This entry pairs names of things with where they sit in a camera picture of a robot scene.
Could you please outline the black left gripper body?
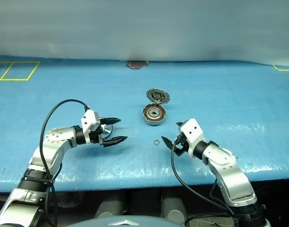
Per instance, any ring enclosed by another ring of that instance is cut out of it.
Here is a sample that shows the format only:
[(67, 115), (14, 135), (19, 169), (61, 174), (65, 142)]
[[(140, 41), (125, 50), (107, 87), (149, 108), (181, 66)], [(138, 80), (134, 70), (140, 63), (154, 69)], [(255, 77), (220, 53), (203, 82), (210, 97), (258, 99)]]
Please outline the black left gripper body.
[(89, 133), (91, 143), (103, 145), (104, 139), (107, 138), (106, 118), (100, 117), (100, 125)]

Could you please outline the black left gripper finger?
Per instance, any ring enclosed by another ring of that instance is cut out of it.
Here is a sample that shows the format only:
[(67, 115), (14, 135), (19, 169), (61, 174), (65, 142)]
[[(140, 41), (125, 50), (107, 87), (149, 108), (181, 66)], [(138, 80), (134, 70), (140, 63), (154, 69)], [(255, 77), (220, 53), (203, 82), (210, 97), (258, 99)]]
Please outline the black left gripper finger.
[(104, 147), (110, 147), (110, 146), (114, 146), (117, 145), (123, 141), (125, 141), (127, 139), (127, 136), (118, 136), (118, 137), (113, 137), (110, 140), (102, 140), (102, 145)]
[(113, 125), (120, 122), (121, 119), (119, 118), (104, 118), (104, 125)]

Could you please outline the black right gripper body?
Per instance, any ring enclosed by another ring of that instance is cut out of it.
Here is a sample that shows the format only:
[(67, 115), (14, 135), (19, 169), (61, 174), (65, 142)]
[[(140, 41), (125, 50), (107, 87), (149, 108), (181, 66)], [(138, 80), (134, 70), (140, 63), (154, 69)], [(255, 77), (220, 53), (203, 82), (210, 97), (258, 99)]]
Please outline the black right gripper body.
[(180, 133), (174, 140), (173, 152), (179, 157), (183, 153), (187, 152), (189, 149), (189, 144), (184, 133)]

